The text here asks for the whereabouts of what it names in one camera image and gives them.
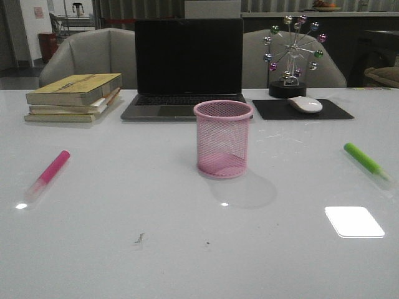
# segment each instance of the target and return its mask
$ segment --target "floor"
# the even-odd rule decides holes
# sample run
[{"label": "floor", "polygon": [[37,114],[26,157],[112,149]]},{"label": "floor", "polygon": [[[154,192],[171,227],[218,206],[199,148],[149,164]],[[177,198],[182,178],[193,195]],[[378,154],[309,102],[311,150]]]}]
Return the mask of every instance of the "floor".
[{"label": "floor", "polygon": [[0,70],[0,90],[37,89],[42,69],[38,66]]}]

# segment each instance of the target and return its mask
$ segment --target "red trash bin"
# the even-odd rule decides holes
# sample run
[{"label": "red trash bin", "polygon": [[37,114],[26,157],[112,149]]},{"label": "red trash bin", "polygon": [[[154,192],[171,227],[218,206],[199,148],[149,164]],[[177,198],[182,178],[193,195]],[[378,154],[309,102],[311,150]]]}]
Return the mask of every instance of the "red trash bin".
[{"label": "red trash bin", "polygon": [[42,60],[46,64],[58,49],[57,36],[52,32],[39,33],[38,36]]}]

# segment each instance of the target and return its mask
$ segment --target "black base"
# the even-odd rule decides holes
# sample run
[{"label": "black base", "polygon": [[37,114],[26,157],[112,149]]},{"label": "black base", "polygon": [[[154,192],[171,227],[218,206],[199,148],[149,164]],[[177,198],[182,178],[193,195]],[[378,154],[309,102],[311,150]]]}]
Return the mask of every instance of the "black base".
[{"label": "black base", "polygon": [[269,94],[276,98],[292,98],[302,95],[306,96],[306,84],[299,83],[295,86],[284,85],[283,81],[273,81],[269,84]]}]

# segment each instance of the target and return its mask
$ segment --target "green highlighter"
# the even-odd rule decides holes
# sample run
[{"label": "green highlighter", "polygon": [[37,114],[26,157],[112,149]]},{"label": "green highlighter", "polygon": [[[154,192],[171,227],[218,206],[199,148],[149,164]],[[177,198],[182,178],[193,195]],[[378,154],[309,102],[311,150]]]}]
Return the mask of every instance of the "green highlighter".
[{"label": "green highlighter", "polygon": [[391,177],[380,165],[378,165],[372,158],[358,149],[353,143],[347,143],[344,145],[344,150],[347,151],[372,174],[380,176],[384,181],[390,183],[391,185],[397,183],[396,180]]}]

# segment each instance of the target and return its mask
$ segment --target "laptop keyboard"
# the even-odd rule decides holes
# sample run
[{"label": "laptop keyboard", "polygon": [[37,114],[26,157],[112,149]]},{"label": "laptop keyboard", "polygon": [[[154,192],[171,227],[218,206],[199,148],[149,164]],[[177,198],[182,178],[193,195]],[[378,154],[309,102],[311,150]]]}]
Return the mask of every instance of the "laptop keyboard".
[{"label": "laptop keyboard", "polygon": [[240,94],[235,95],[140,95],[136,105],[196,105],[210,100],[235,100],[245,102]]}]

